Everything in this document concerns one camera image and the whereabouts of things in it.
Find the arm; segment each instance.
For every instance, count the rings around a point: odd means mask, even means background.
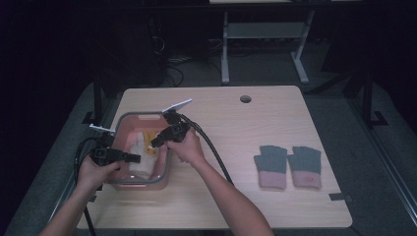
[[[234,235],[273,235],[261,211],[206,161],[194,129],[182,143],[167,142],[167,145],[200,174]]]
[[[87,156],[80,168],[76,189],[39,235],[73,235],[95,190],[119,167],[118,162],[99,167]]]

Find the person's right hand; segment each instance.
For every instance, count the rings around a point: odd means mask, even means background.
[[[168,141],[166,145],[177,152],[178,157],[182,161],[190,163],[193,167],[196,167],[196,164],[200,162],[206,161],[200,138],[196,135],[194,128],[190,128],[182,143]]]

